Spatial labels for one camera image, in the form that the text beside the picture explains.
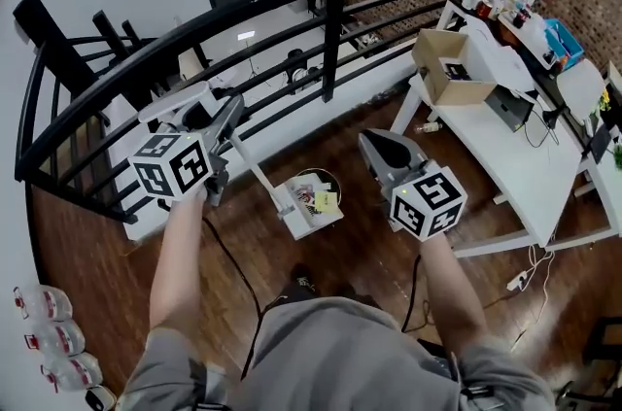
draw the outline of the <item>black metal railing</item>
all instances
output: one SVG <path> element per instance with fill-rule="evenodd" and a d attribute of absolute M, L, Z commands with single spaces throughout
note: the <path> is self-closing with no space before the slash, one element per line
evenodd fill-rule
<path fill-rule="evenodd" d="M 115 143 L 138 126 L 139 121 L 137 115 L 126 120 L 108 135 L 102 136 L 101 139 L 94 142 L 91 141 L 92 143 L 89 144 L 85 152 L 75 153 L 75 151 L 72 150 L 71 164 L 63 171 L 59 168 L 56 155 L 57 150 L 62 144 L 66 144 L 67 140 L 70 140 L 72 143 L 72 148 L 74 147 L 74 143 L 77 145 L 77 142 L 74 142 L 72 138 L 76 137 L 79 128 L 85 123 L 89 123 L 89 120 L 91 120 L 93 116 L 98 116 L 98 113 L 101 113 L 101 111 L 119 95 L 125 95 L 126 98 L 130 99 L 130 103 L 131 100 L 134 100 L 135 103 L 132 103 L 132 105 L 138 110 L 139 107 L 137 106 L 142 105 L 141 102 L 143 102 L 141 98 L 144 99 L 145 97 L 142 96 L 138 98 L 136 96 L 137 90 L 130 90 L 132 88 L 138 88 L 138 86 L 153 88 L 153 83 L 161 80 L 161 74 L 159 74 L 158 71 L 160 71 L 165 64 L 171 61 L 177 61 L 177 57 L 184 51 L 189 49 L 197 50 L 199 44 L 228 28 L 294 1 L 297 0 L 235 0 L 225 7 L 196 17 L 156 40 L 140 40 L 133 29 L 131 29 L 131 25 L 129 25 L 128 22 L 123 24 L 123 30 L 127 36 L 118 36 L 112 28 L 112 24 L 100 13 L 95 16 L 93 22 L 102 33 L 102 37 L 67 40 L 64 36 L 59 36 L 60 30 L 55 27 L 53 21 L 49 22 L 51 34 L 42 35 L 36 22 L 33 21 L 34 19 L 27 15 L 23 9 L 21 15 L 19 15 L 19 8 L 17 8 L 16 18 L 19 23 L 21 24 L 20 19 L 26 20 L 26 25 L 22 27 L 31 29 L 33 33 L 39 33 L 36 35 L 37 39 L 31 36 L 31 39 L 35 42 L 39 51 L 33 64 L 19 123 L 15 171 L 16 179 L 32 183 L 33 185 L 39 186 L 61 198 L 103 216 L 126 223 L 134 223 L 137 219 L 135 213 L 151 201 L 150 197 L 143 197 L 131 207 L 125 210 L 122 208 L 121 203 L 139 188 L 137 182 L 131 183 L 120 191 L 115 190 L 112 196 L 109 195 L 106 197 L 102 194 L 103 190 L 108 185 L 112 184 L 120 174 L 128 169 L 129 163 L 127 160 L 120 162 L 114 167 L 109 166 L 103 173 L 95 174 L 93 172 L 93 174 L 91 174 L 91 182 L 86 188 L 79 185 L 77 180 L 80 179 L 83 172 L 89 168 L 98 157 L 106 154 Z M 395 16 L 386 16 L 375 22 L 365 23 L 359 28 L 344 34 L 342 33 L 341 23 L 346 17 L 398 0 L 366 0 L 347 6 L 344 6 L 344 0 L 326 1 L 326 7 L 321 9 L 316 17 L 269 36 L 250 45 L 245 50 L 238 51 L 209 66 L 202 60 L 204 64 L 203 70 L 193 78 L 185 82 L 180 82 L 179 85 L 174 86 L 173 89 L 176 90 L 193 85 L 197 82 L 209 80 L 226 69 L 253 57 L 257 53 L 266 51 L 275 45 L 286 42 L 311 29 L 324 26 L 325 40 L 321 45 L 303 51 L 299 55 L 273 65 L 242 85 L 225 90 L 215 90 L 215 96 L 217 98 L 244 93 L 270 78 L 288 71 L 288 69 L 296 66 L 296 64 L 305 62 L 307 59 L 320 54 L 324 56 L 322 68 L 308 74 L 300 81 L 290 83 L 278 89 L 274 93 L 246 108 L 241 119 L 240 137 L 243 140 L 248 139 L 277 120 L 295 112 L 303 105 L 319 97 L 322 97 L 325 102 L 329 102 L 336 87 L 340 87 L 373 68 L 408 53 L 411 49 L 409 45 L 397 47 L 394 51 L 391 51 L 381 58 L 370 60 L 359 69 L 337 78 L 337 70 L 339 67 L 363 56 L 369 57 L 374 53 L 384 51 L 394 46 L 397 42 L 411 39 L 422 28 L 436 25 L 438 21 L 436 17 L 438 11 L 445 3 L 444 0 L 439 0 Z M 411 25 L 395 33 L 390 38 L 363 47 L 346 57 L 338 58 L 338 50 L 341 44 L 350 42 L 367 33 L 376 32 L 381 28 L 405 22 L 413 17 L 423 17 L 424 22 Z M 132 50 L 128 48 L 125 42 L 129 42 L 129 46 L 132 47 Z M 106 43 L 110 49 L 83 56 L 78 56 L 73 52 L 74 47 L 89 43 Z M 59 54 L 65 59 L 70 60 L 69 64 L 71 67 L 67 66 L 67 63 L 63 64 L 59 61 Z M 96 73 L 93 73 L 92 70 L 86 66 L 86 64 L 91 61 L 107 56 L 113 56 L 117 62 L 111 63 L 109 66 Z M 56 76 L 54 94 L 52 97 L 52 118 L 50 125 L 41 135 L 33 139 L 34 118 L 37 110 L 39 90 L 46 68 Z M 76 71 L 82 71 L 84 73 L 84 83 L 77 83 L 77 80 L 81 76 L 76 77 Z M 319 80 L 322 81 L 321 88 L 300 95 L 301 97 L 299 100 L 285 109 L 262 120 L 253 127 L 244 130 L 244 122 L 247 121 L 252 114 L 276 102 L 280 98 L 292 94 L 302 86 Z M 61 84 L 74 89 L 72 91 L 74 98 L 70 105 L 58 114 L 58 89 Z M 102 122 L 106 121 L 106 119 L 101 116 L 99 119 Z M 228 145 L 222 146 L 221 153 L 228 150 L 228 148 Z"/>

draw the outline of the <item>open box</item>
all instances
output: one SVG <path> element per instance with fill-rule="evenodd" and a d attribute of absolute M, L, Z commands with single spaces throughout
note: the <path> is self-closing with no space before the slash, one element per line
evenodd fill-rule
<path fill-rule="evenodd" d="M 491 59 L 475 40 L 453 31 L 424 29 L 412 56 L 427 69 L 424 84 L 435 105 L 470 105 L 486 100 L 497 82 Z"/>

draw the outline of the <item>wooden floor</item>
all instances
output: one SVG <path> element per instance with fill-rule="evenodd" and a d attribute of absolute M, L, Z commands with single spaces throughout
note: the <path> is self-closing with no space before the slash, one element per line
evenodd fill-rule
<path fill-rule="evenodd" d="M 261 304 L 273 299 L 291 267 L 303 261 L 314 271 L 322 293 L 330 293 L 347 280 L 360 293 L 371 294 L 398 320 L 403 319 L 417 243 L 405 233 L 390 231 L 378 207 L 378 187 L 367 174 L 357 146 L 362 129 L 391 126 L 400 101 L 395 98 L 359 108 L 263 165 L 275 184 L 308 167 L 332 172 L 343 189 L 345 214 L 335 226 L 295 242 L 278 221 L 267 193 L 252 178 L 231 185 L 219 208 L 206 208 L 205 216 L 237 257 Z M 427 113 L 422 108 L 415 122 L 424 120 Z M 428 156 L 451 167 L 468 193 L 466 213 L 449 234 L 452 243 L 520 229 L 508 204 L 493 204 L 495 185 L 449 130 L 414 138 Z M 604 224 L 600 203 L 593 198 L 570 199 L 558 237 Z M 37 189 L 34 216 L 42 277 L 69 294 L 75 319 L 86 335 L 86 349 L 99 358 L 106 385 L 120 393 L 148 333 L 149 291 L 161 236 L 134 248 L 119 223 Z M 205 226 L 199 260 L 203 288 L 199 349 L 207 360 L 236 378 L 255 329 L 253 304 Z M 622 310 L 621 261 L 619 239 L 557 254 L 541 321 L 515 349 L 517 358 L 553 388 L 574 377 L 595 320 Z M 461 264 L 483 304 L 506 295 L 507 282 L 529 265 L 527 250 L 461 259 Z M 544 275 L 545 268 L 541 268 L 525 292 L 486 310 L 492 331 L 508 343 L 534 323 L 544 299 Z M 426 295 L 422 270 L 411 326 L 424 320 Z M 411 335 L 437 340 L 433 325 Z"/>

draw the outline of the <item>shoe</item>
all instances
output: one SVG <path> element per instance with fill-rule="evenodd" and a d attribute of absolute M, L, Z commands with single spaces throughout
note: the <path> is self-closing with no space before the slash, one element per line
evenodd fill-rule
<path fill-rule="evenodd" d="M 351 298 L 352 300 L 357 300 L 357 291 L 354 290 L 354 287 L 347 282 L 340 284 L 335 292 L 335 297 L 346 297 Z"/>
<path fill-rule="evenodd" d="M 298 263 L 292 268 L 290 279 L 301 287 L 315 292 L 315 285 L 311 279 L 311 270 L 306 264 Z"/>

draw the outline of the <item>power strip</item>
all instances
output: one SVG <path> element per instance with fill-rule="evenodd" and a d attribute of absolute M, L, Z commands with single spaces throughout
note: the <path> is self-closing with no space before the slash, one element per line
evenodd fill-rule
<path fill-rule="evenodd" d="M 512 280 L 510 280 L 506 288 L 509 291 L 515 291 L 516 289 L 522 290 L 525 287 L 526 281 L 527 281 L 527 271 L 521 271 L 514 278 L 512 278 Z"/>

